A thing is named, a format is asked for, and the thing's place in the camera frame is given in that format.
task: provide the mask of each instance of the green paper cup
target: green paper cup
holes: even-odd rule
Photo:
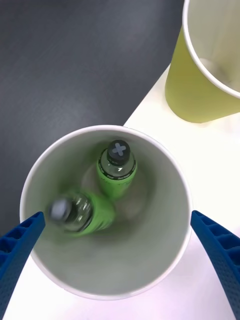
[[[118,219],[110,228],[73,238],[46,217],[31,252],[54,283],[86,298],[122,299],[156,285],[179,262],[191,234],[190,192],[176,161],[149,136],[114,125],[72,132],[40,156],[23,187],[21,222],[37,211],[45,213],[71,184],[91,188],[101,151],[118,139],[130,145],[138,163],[126,198],[114,203]]]
[[[203,123],[240,111],[240,1],[185,0],[165,84],[169,107]]]

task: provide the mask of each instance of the gray bottle cap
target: gray bottle cap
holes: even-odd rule
[[[48,211],[49,217],[54,221],[66,221],[72,210],[72,202],[68,198],[58,198]]]

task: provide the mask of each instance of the plastic bottle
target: plastic bottle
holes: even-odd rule
[[[73,189],[50,206],[51,221],[73,236],[82,236],[109,227],[115,220],[113,205],[103,196]]]
[[[124,140],[112,141],[97,162],[101,189],[111,199],[118,199],[127,192],[136,171],[137,162]]]

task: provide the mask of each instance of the bottle cap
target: bottle cap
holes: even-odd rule
[[[123,166],[130,158],[130,147],[124,140],[114,140],[107,148],[107,160],[113,166]]]
[[[72,202],[68,198],[61,197],[55,200],[49,210],[48,215],[54,221],[66,221],[72,210]]]

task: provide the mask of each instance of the white paper cup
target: white paper cup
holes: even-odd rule
[[[192,208],[189,188],[173,157],[154,139],[126,127],[83,128],[62,137],[39,157],[20,201],[21,222],[37,211],[46,212],[61,189],[79,183],[115,139],[129,143],[138,176],[144,177],[139,184],[146,186],[147,196],[141,210],[105,231],[79,238],[69,237],[46,219],[31,253],[58,286],[99,300],[127,298],[151,288],[182,257],[190,238]]]

